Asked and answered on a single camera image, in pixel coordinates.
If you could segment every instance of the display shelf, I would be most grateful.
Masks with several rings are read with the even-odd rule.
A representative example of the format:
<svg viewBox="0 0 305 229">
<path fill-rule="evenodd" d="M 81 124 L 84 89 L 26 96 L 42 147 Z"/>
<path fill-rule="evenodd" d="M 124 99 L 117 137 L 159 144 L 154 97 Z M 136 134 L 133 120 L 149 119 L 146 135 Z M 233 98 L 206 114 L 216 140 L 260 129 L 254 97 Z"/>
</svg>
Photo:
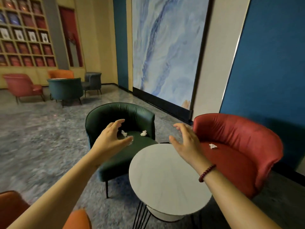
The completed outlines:
<svg viewBox="0 0 305 229">
<path fill-rule="evenodd" d="M 0 28 L 4 30 L 0 35 L 0 66 L 56 67 L 48 23 L 40 0 L 11 0 L 10 3 L 0 0 L 0 13 L 3 15 Z"/>
</svg>

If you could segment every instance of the hand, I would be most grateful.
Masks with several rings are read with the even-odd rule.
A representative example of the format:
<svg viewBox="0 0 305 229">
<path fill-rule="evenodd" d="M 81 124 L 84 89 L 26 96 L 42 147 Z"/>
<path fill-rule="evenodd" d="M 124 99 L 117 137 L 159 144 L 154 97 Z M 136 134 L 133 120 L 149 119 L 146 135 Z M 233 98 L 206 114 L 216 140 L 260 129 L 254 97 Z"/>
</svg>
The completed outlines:
<svg viewBox="0 0 305 229">
<path fill-rule="evenodd" d="M 207 169 L 211 163 L 202 154 L 200 142 L 196 134 L 183 123 L 176 123 L 173 126 L 181 131 L 183 138 L 183 144 L 180 144 L 173 136 L 169 136 L 170 142 L 178 154 L 198 173 L 201 170 Z"/>
<path fill-rule="evenodd" d="M 111 122 L 94 142 L 90 151 L 95 155 L 94 157 L 98 163 L 101 164 L 108 160 L 132 142 L 133 136 L 122 140 L 119 140 L 116 136 L 119 127 L 122 126 L 124 121 L 125 119 L 120 119 L 116 122 Z"/>
</svg>

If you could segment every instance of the dark red bracelet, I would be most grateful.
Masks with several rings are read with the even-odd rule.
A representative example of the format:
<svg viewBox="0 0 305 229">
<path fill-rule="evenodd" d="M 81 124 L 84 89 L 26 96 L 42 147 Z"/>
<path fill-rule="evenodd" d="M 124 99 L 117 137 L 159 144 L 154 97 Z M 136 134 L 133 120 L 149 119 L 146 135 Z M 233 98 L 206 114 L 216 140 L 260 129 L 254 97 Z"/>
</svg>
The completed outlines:
<svg viewBox="0 0 305 229">
<path fill-rule="evenodd" d="M 204 171 L 204 173 L 199 177 L 199 182 L 203 182 L 204 177 L 212 171 L 212 169 L 214 169 L 216 167 L 216 165 L 211 165 L 209 168 L 207 168 L 206 171 Z"/>
</svg>

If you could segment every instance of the marble tabletop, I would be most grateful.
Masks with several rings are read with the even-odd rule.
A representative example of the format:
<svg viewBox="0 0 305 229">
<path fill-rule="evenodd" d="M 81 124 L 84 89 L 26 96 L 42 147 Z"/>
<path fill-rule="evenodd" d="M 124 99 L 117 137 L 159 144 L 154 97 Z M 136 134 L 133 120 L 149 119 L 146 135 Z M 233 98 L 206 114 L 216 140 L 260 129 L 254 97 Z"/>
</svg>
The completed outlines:
<svg viewBox="0 0 305 229">
<path fill-rule="evenodd" d="M 199 175 L 171 144 L 139 151 L 129 167 L 129 180 L 138 198 L 168 215 L 188 215 L 203 208 L 212 194 Z"/>
</svg>

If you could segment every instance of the person's left hand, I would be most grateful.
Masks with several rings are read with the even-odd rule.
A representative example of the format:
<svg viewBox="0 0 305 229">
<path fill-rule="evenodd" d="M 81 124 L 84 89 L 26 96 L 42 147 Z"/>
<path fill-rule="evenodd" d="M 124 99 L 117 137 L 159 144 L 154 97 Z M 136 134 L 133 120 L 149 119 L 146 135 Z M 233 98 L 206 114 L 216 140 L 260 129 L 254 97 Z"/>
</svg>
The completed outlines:
<svg viewBox="0 0 305 229">
<path fill-rule="evenodd" d="M 116 122 L 111 122 L 94 142 L 90 153 L 94 154 L 98 163 L 101 164 L 108 160 L 132 142 L 132 136 L 122 140 L 119 140 L 116 136 L 118 128 L 121 127 L 124 121 L 125 119 L 120 119 Z"/>
</svg>

